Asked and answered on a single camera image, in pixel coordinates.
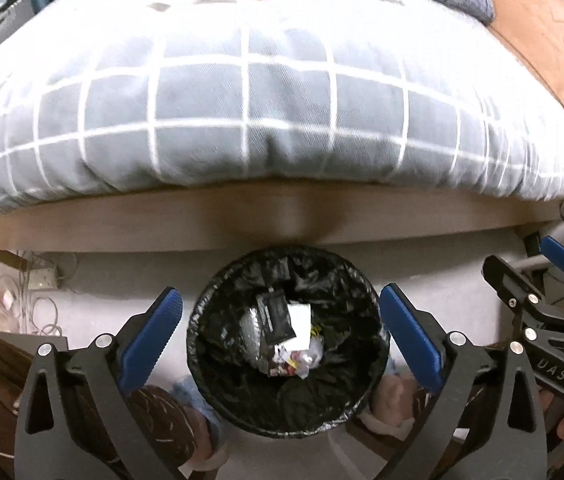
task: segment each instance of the black clamp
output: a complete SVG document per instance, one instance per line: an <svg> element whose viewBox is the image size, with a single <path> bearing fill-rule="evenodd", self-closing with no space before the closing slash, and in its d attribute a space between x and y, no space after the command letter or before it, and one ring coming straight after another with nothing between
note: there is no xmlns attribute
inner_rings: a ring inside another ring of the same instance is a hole
<svg viewBox="0 0 564 480"><path fill-rule="evenodd" d="M382 290L380 309L418 382L437 391L376 480L545 480L544 420L524 346L487 349L446 334L394 283ZM456 428L468 437L452 464L438 468Z"/></svg>
<svg viewBox="0 0 564 480"><path fill-rule="evenodd" d="M145 314L133 316L118 335L102 334L80 350L43 344L29 370L15 441L16 480L119 480L87 450L77 388L86 386L95 409L134 480L184 479L170 468L155 441L137 424L125 397L144 386L182 316L182 300L167 288Z"/></svg>
<svg viewBox="0 0 564 480"><path fill-rule="evenodd" d="M559 256L563 269L564 253L559 251ZM513 337L523 341L537 382L564 399L564 309L548 304L525 276L498 256L484 261L482 274L514 313Z"/></svg>

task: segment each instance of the metal screw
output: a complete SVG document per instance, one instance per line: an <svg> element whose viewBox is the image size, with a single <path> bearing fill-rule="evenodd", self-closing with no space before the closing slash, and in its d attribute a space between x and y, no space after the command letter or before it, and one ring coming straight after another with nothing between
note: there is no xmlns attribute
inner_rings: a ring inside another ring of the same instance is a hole
<svg viewBox="0 0 564 480"><path fill-rule="evenodd" d="M451 332L449 335L450 342L456 346L466 344L466 336L462 332Z"/></svg>
<svg viewBox="0 0 564 480"><path fill-rule="evenodd" d="M50 343L44 343L40 348L38 348L38 354L41 356L49 355L53 350Z"/></svg>
<svg viewBox="0 0 564 480"><path fill-rule="evenodd" d="M532 328L527 328L524 330L524 337L526 337L529 341L535 341L537 339L537 332L535 332Z"/></svg>
<svg viewBox="0 0 564 480"><path fill-rule="evenodd" d="M520 355L524 353L524 347L517 341L511 341L511 351L513 351L514 354Z"/></svg>
<svg viewBox="0 0 564 480"><path fill-rule="evenodd" d="M106 348L113 343L113 337L110 334L102 334L95 339L95 346L98 348Z"/></svg>

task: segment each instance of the blue gripper pad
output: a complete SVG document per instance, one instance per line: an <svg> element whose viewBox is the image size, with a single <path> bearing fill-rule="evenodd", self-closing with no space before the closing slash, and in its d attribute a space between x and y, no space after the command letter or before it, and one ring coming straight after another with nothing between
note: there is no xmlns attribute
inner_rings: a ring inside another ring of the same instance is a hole
<svg viewBox="0 0 564 480"><path fill-rule="evenodd" d="M118 389L124 397L146 384L181 319L182 298L172 289L121 356Z"/></svg>
<svg viewBox="0 0 564 480"><path fill-rule="evenodd" d="M386 330L395 339L417 383L436 394L444 385L444 358L415 318L415 312L391 285L382 288L380 314Z"/></svg>
<svg viewBox="0 0 564 480"><path fill-rule="evenodd" d="M559 270L564 272L564 246L550 236L542 238L540 251L546 256Z"/></svg>

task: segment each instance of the electrical outlet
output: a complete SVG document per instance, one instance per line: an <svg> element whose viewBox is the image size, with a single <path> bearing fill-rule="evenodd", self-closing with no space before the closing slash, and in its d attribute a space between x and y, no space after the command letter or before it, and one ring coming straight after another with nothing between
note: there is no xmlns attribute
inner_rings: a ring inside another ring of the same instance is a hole
<svg viewBox="0 0 564 480"><path fill-rule="evenodd" d="M32 269L28 276L28 290L57 290L57 267Z"/></svg>

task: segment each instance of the gray checkered blanket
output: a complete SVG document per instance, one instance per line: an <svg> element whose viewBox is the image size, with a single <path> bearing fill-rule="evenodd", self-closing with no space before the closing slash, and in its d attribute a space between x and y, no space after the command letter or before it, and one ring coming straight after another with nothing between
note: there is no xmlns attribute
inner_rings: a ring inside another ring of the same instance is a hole
<svg viewBox="0 0 564 480"><path fill-rule="evenodd" d="M57 0L0 46L0 213L268 177L564 198L564 109L475 19L194 1Z"/></svg>

